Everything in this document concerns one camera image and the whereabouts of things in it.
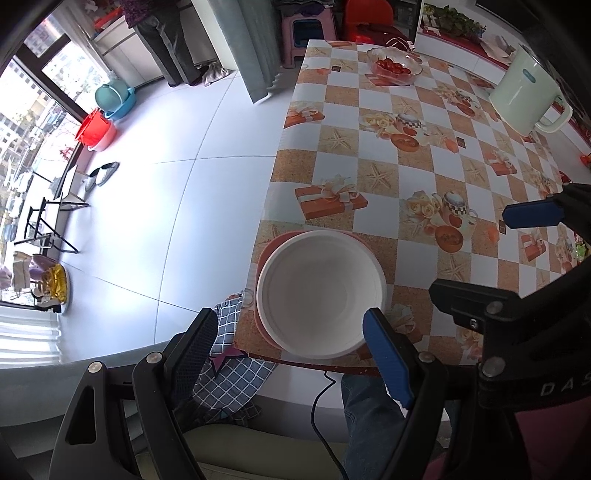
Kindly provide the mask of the pale green electric kettle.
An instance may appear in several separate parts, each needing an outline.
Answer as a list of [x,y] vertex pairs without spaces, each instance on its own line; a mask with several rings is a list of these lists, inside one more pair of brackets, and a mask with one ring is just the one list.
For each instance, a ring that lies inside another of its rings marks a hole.
[[557,99],[565,101],[558,84],[525,45],[519,46],[510,67],[490,94],[490,103],[499,117],[524,137],[535,129],[556,133],[569,122],[573,109],[568,103],[555,121],[543,121]]

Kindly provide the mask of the checkered blue cloth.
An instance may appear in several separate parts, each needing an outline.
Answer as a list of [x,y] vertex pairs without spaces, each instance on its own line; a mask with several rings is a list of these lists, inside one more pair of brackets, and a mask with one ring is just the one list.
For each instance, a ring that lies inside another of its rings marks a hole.
[[276,363],[254,359],[235,347],[242,300],[242,294],[235,294],[213,308],[218,320],[217,336],[189,403],[197,410],[199,425],[245,426],[260,415],[254,397],[273,374]]

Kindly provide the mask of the gold foil bag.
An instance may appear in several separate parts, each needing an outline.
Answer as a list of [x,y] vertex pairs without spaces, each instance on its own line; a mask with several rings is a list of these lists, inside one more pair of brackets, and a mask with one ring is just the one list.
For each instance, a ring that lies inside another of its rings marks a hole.
[[64,304],[68,300],[68,280],[66,270],[61,264],[55,264],[42,274],[42,292],[51,300]]

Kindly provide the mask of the black folding rack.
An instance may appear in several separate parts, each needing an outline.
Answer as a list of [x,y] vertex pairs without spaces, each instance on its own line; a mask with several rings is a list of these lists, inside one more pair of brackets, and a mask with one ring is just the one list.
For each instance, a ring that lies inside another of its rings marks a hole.
[[31,246],[42,254],[57,258],[60,254],[78,254],[79,249],[66,239],[70,216],[90,207],[79,193],[84,175],[73,167],[50,185],[37,203],[25,212],[21,232],[16,234],[15,247]]

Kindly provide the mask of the glass bowl of tomatoes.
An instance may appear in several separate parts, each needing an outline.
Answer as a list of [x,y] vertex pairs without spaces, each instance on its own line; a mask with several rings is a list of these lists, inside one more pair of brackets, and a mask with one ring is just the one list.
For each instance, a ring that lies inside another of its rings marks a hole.
[[367,52],[370,72],[387,86],[410,86],[423,73],[422,63],[394,47],[375,47]]

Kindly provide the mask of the dustpan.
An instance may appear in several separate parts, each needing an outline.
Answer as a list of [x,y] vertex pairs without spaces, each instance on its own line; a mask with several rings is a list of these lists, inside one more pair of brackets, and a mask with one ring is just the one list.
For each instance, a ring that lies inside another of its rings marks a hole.
[[94,169],[84,180],[85,191],[90,192],[94,187],[104,185],[117,171],[118,167],[118,162],[110,162]]

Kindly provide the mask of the red plastic chair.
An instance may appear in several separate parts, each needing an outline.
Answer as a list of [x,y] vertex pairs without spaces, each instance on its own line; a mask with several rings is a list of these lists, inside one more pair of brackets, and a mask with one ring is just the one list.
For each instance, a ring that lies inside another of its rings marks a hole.
[[345,39],[390,46],[409,38],[394,26],[394,10],[386,0],[349,0],[345,6]]

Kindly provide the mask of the red plastic basin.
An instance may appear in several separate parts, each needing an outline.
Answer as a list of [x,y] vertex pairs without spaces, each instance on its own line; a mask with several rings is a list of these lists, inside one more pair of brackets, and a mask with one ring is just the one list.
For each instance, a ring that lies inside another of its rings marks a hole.
[[104,151],[117,134],[114,123],[105,118],[100,109],[94,109],[80,125],[75,139],[90,151]]

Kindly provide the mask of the pink plastic stool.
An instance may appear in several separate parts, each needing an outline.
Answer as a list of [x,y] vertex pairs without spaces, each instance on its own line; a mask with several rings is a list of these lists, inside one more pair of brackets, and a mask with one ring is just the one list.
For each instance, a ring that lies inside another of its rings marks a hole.
[[297,13],[283,17],[281,20],[283,33],[283,67],[293,68],[297,57],[304,57],[310,40],[335,41],[335,22],[332,9],[322,7],[318,14],[304,16]]

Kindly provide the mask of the blue plastic basin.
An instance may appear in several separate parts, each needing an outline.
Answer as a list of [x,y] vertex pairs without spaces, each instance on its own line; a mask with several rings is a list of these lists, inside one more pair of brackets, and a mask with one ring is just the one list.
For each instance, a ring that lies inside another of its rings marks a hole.
[[115,111],[107,111],[104,113],[104,117],[107,120],[117,121],[125,117],[135,106],[136,103],[136,94],[135,89],[133,87],[129,87],[127,89],[128,96],[127,98],[121,103],[119,108]]

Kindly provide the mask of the teal plastic basin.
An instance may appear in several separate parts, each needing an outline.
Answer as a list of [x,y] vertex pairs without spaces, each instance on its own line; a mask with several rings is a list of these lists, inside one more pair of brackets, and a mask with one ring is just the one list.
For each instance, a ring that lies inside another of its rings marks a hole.
[[105,112],[116,111],[128,96],[128,86],[117,78],[98,87],[94,94],[97,106]]

